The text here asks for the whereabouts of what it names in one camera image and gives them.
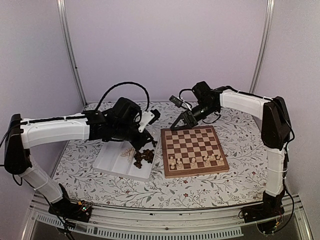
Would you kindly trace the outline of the wooden chess board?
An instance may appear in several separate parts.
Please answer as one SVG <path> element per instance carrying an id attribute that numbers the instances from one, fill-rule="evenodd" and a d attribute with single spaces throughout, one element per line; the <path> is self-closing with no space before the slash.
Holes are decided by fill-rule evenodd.
<path id="1" fill-rule="evenodd" d="M 218 174 L 230 170 L 226 155 L 212 125 L 175 131 L 163 128 L 160 130 L 160 136 L 166 179 Z M 224 165 L 217 164 L 217 155 L 221 156 L 220 160 L 223 159 Z M 205 166 L 204 156 L 210 159 L 210 167 Z M 175 169 L 170 168 L 170 157 L 173 157 Z M 177 169 L 178 158 L 183 163 L 183 169 Z M 191 168 L 190 165 L 192 158 L 196 159 L 195 168 Z"/>

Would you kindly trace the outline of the white plastic compartment tray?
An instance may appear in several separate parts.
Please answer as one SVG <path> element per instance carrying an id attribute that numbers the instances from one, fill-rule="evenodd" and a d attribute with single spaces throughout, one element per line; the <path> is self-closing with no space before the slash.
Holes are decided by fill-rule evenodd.
<path id="1" fill-rule="evenodd" d="M 148 182 L 153 167 L 152 163 L 147 163 L 144 160 L 140 169 L 134 166 L 136 151 L 134 151 L 131 159 L 120 157 L 125 149 L 130 148 L 133 148 L 133 146 L 127 141 L 104 143 L 92 165 L 93 168 L 100 173 Z"/>

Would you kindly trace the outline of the light chess rook piece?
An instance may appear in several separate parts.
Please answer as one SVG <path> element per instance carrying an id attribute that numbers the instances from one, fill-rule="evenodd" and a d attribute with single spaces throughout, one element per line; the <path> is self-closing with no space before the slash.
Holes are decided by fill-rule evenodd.
<path id="1" fill-rule="evenodd" d="M 171 170 L 174 170 L 174 169 L 175 169 L 175 167 L 176 167 L 175 162 L 174 162 L 174 161 L 173 161 L 173 162 L 171 162 L 171 163 L 170 163 L 170 169 L 171 169 Z"/>

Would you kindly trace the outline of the light chess bishop piece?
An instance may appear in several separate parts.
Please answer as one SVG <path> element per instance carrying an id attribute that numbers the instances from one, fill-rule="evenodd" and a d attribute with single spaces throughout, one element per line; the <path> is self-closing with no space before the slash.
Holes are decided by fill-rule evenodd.
<path id="1" fill-rule="evenodd" d="M 182 163 L 181 161 L 178 161 L 177 164 L 176 164 L 176 168 L 177 168 L 178 170 L 183 169 L 183 163 Z"/>

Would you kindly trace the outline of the light chess king piece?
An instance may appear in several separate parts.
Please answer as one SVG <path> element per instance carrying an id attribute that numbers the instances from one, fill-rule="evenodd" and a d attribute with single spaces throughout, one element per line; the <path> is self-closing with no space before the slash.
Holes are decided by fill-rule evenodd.
<path id="1" fill-rule="evenodd" d="M 196 167 L 196 158 L 195 158 L 195 157 L 193 157 L 193 158 L 191 159 L 190 167 L 191 167 L 192 169 L 194 169 L 194 168 Z"/>

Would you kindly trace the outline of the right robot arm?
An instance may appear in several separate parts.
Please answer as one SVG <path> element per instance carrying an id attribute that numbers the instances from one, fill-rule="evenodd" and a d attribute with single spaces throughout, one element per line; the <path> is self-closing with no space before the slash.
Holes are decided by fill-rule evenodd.
<path id="1" fill-rule="evenodd" d="M 280 96 L 257 96 L 231 86 L 212 89 L 205 81 L 190 91 L 197 105 L 182 112 L 171 130 L 189 130 L 209 115 L 217 115 L 211 125 L 218 128 L 224 146 L 233 146 L 226 150 L 231 169 L 260 190 L 264 198 L 270 198 L 258 208 L 262 218 L 269 218 L 278 210 L 274 199 L 283 197 L 286 191 L 288 144 L 295 138 L 285 100 Z"/>

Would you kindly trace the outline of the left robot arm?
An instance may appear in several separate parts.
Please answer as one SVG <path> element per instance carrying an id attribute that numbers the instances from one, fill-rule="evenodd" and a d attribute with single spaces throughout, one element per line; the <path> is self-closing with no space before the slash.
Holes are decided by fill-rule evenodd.
<path id="1" fill-rule="evenodd" d="M 74 205 L 63 193 L 63 188 L 31 158 L 30 149 L 70 140 L 102 140 L 129 142 L 139 151 L 146 144 L 154 143 L 146 126 L 159 117 L 158 110 L 142 110 L 138 104 L 124 97 L 104 111 L 96 108 L 74 115 L 43 119 L 22 119 L 20 114 L 14 114 L 1 140 L 4 145 L 2 166 L 45 196 L 63 217 L 70 217 L 75 211 Z"/>

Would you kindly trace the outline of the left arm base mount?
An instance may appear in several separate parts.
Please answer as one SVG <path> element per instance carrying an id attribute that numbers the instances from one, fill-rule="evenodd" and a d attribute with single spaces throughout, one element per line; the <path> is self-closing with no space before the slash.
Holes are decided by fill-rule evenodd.
<path id="1" fill-rule="evenodd" d="M 48 212 L 66 219 L 88 223 L 92 214 L 92 203 L 85 200 L 72 202 L 62 184 L 59 186 L 62 190 L 62 199 L 51 203 Z"/>

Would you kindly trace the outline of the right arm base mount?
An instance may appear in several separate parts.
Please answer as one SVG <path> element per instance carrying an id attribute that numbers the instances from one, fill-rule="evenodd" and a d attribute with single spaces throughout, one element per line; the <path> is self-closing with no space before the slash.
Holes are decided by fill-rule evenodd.
<path id="1" fill-rule="evenodd" d="M 274 234 L 283 219 L 283 214 L 285 213 L 282 205 L 283 196 L 283 194 L 271 196 L 264 192 L 262 203 L 243 207 L 238 216 L 241 219 L 244 219 L 245 223 L 272 218 L 271 220 L 258 223 L 257 228 L 262 234 Z"/>

